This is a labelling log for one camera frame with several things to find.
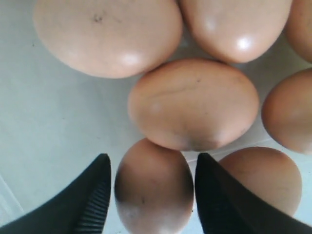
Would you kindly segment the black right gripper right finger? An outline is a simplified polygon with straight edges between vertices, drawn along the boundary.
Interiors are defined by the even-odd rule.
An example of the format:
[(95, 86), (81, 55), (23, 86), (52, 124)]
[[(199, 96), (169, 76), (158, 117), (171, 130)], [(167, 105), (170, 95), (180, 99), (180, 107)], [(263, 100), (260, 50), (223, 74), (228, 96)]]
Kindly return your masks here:
[(271, 206), (231, 176), (210, 154), (200, 153), (195, 199), (205, 234), (310, 234), (311, 226)]

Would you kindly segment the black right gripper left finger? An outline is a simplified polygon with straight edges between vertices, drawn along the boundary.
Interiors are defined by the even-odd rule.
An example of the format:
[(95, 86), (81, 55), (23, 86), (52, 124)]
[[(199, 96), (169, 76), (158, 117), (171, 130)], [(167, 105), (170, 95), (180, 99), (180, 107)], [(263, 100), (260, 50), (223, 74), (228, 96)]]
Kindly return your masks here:
[(1, 227), (2, 234), (100, 234), (111, 196), (111, 162), (95, 160), (64, 190), (28, 214)]

